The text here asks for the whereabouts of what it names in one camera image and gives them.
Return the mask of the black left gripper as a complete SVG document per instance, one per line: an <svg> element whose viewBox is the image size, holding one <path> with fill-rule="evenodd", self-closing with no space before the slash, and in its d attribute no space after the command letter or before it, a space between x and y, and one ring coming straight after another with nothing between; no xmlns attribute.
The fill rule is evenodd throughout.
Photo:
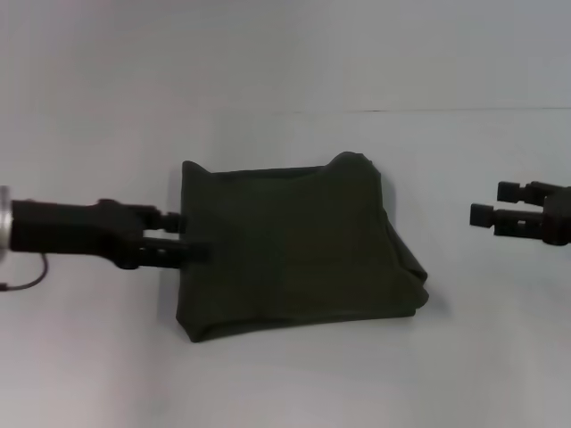
<svg viewBox="0 0 571 428"><path fill-rule="evenodd" d="M149 205L133 205L132 211L112 200L87 206L15 201L10 249L97 256L122 269L183 268L210 260L207 243L144 238L144 230L183 233L180 214Z"/></svg>

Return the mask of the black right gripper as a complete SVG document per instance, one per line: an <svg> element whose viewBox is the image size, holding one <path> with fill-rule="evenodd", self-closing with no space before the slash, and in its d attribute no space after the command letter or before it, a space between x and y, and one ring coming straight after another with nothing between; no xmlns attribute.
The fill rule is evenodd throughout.
<svg viewBox="0 0 571 428"><path fill-rule="evenodd" d="M473 203L469 224L492 228L498 236L542 237L555 246L570 243L570 187L531 182L526 185L499 182L497 201L523 202L543 206L543 212L496 210L493 206Z"/></svg>

